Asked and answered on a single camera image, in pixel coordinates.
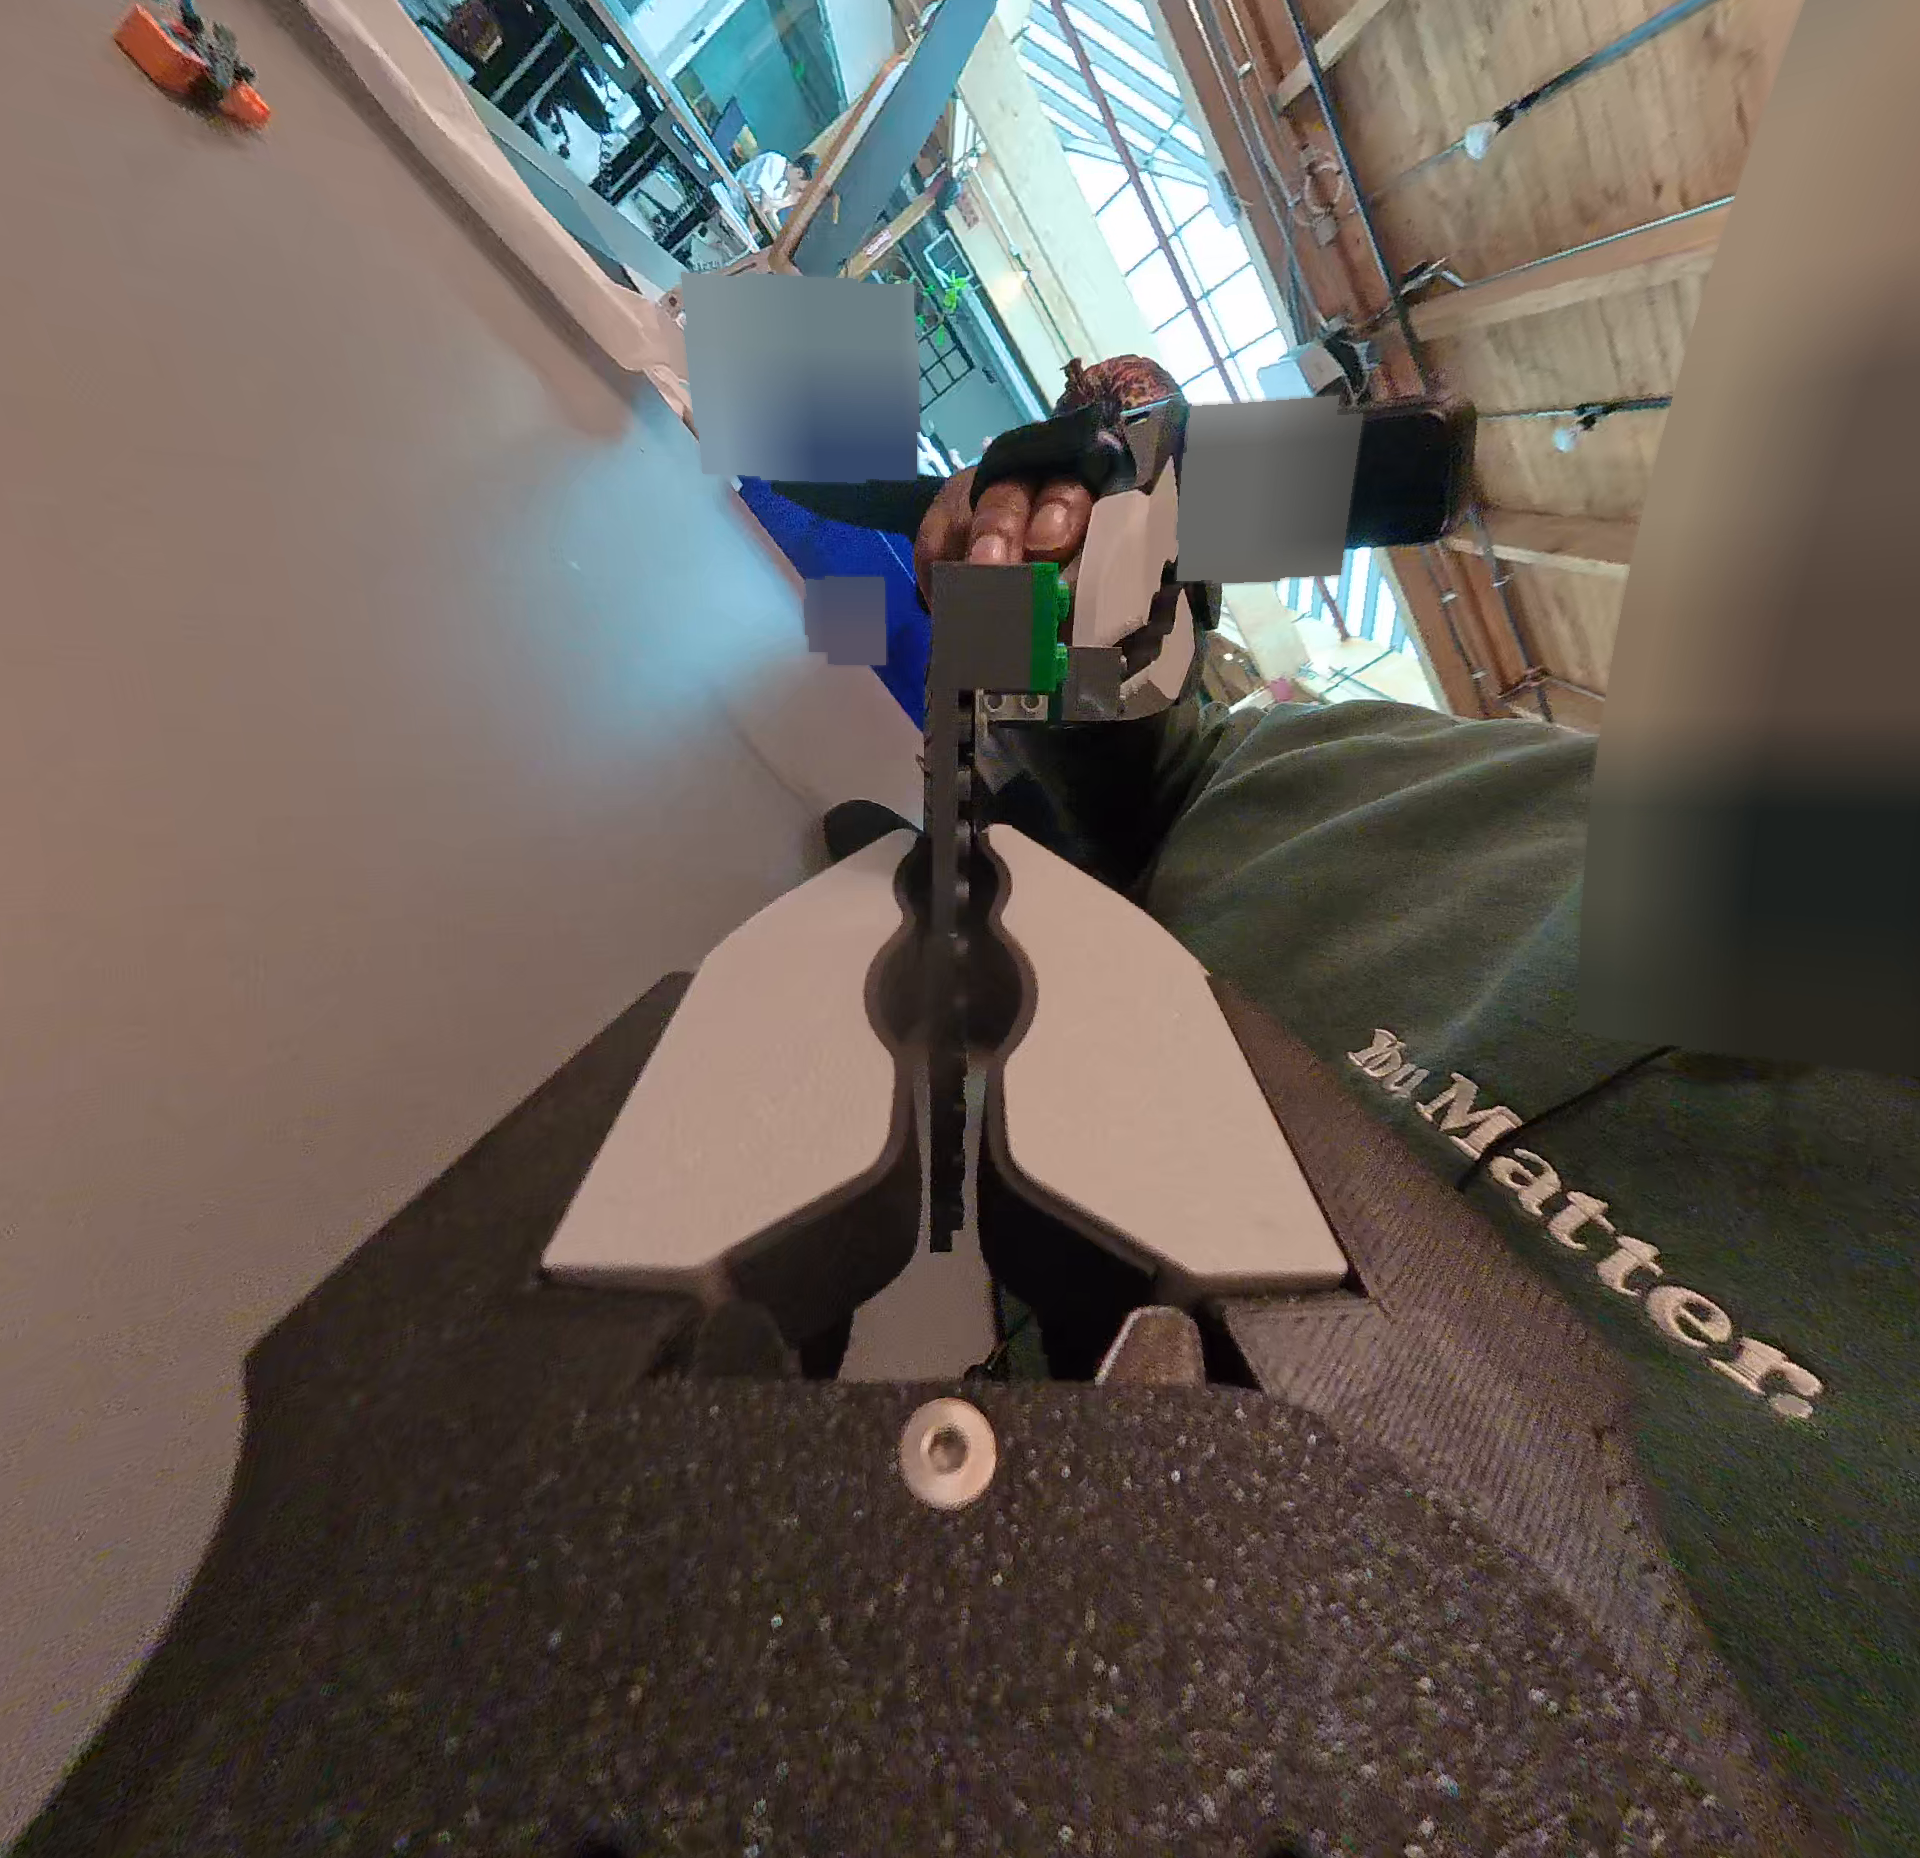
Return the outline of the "person's right forearm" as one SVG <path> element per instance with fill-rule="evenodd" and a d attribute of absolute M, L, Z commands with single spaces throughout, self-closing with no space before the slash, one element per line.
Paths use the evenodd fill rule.
<path fill-rule="evenodd" d="M 1575 1024 L 1596 737 L 1391 702 L 1186 702 L 996 742 L 1008 820 L 1322 1062 L 1389 1034 L 1406 1063 L 1525 1109 L 1598 1074 Z"/>

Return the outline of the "person's right hand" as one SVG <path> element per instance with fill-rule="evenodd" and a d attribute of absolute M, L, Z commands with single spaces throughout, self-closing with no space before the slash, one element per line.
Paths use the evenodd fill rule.
<path fill-rule="evenodd" d="M 942 564 L 1066 569 L 1086 540 L 1092 497 L 1074 477 L 1007 477 L 974 493 L 971 471 L 948 477 L 914 540 L 915 580 Z"/>

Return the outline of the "small orange brick figure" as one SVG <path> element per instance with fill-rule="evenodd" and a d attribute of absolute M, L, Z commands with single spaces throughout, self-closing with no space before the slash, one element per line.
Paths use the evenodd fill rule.
<path fill-rule="evenodd" d="M 177 106 L 244 132 L 272 124 L 237 36 L 209 19 L 199 0 L 139 0 L 121 13 L 110 43 Z"/>

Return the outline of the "grey desk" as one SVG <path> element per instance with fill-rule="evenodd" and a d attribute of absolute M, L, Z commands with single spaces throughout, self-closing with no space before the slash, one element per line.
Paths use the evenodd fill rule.
<path fill-rule="evenodd" d="M 220 1526 L 242 1364 L 661 975 L 919 805 L 653 387 L 295 0 L 226 134 L 4 0 L 4 1843 Z"/>

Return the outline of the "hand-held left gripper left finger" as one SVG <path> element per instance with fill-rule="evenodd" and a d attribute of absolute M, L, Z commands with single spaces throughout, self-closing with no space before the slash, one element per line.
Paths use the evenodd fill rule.
<path fill-rule="evenodd" d="M 555 1235 L 564 1282 L 726 1282 L 784 1222 L 898 1155 L 898 1062 L 869 975 L 904 912 L 887 833 L 701 959 Z"/>

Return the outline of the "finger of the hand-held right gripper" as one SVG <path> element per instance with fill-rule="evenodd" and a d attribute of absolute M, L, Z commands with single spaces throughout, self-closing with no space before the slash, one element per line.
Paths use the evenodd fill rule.
<path fill-rule="evenodd" d="M 1164 646 L 1181 597 L 1168 580 L 1180 555 L 1178 506 L 1178 474 L 1092 502 L 1074 561 L 1074 646 Z"/>
<path fill-rule="evenodd" d="M 1180 597 L 1168 632 L 1151 663 L 1126 676 L 1129 715 L 1164 715 L 1191 690 L 1203 630 L 1188 597 Z"/>

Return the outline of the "grey green brick model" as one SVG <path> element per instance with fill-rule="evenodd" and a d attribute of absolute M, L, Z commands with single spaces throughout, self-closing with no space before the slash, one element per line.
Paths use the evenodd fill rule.
<path fill-rule="evenodd" d="M 974 1184 L 969 1089 L 980 1047 L 990 955 L 983 950 L 996 877 L 984 812 L 996 798 L 980 766 L 996 723 L 1060 726 L 1075 652 L 1071 587 L 1050 561 L 939 564 L 928 589 L 924 909 L 919 952 L 924 1051 L 922 1150 L 928 1244 L 952 1253 Z"/>

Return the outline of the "blue plastic bin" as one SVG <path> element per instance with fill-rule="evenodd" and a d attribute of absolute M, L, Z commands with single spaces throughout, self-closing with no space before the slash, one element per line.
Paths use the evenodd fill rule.
<path fill-rule="evenodd" d="M 867 669 L 924 723 L 930 616 L 914 540 L 941 477 L 804 483 L 742 477 L 740 495 L 804 585 L 813 658 Z"/>

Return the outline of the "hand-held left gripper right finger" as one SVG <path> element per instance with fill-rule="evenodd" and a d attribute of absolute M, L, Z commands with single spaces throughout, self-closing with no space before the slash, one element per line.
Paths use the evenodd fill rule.
<path fill-rule="evenodd" d="M 993 947 L 1020 1003 L 983 1114 L 1003 1223 L 1075 1241 L 1158 1299 L 1320 1295 L 1341 1248 L 1206 967 L 1130 900 L 990 828 Z"/>

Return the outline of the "person's green sweatshirt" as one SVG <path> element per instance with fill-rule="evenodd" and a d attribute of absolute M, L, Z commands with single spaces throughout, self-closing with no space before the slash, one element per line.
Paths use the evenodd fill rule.
<path fill-rule="evenodd" d="M 1838 1854 L 1916 1854 L 1916 1077 L 1634 1051 L 1527 978 L 1232 985 L 1619 1362 L 1658 1529 Z"/>

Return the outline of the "crumpled white paper bag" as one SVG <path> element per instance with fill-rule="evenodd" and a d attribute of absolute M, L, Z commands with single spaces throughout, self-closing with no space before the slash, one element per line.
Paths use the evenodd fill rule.
<path fill-rule="evenodd" d="M 377 103 L 569 319 L 691 423 L 680 265 L 453 72 L 400 0 L 300 0 Z"/>

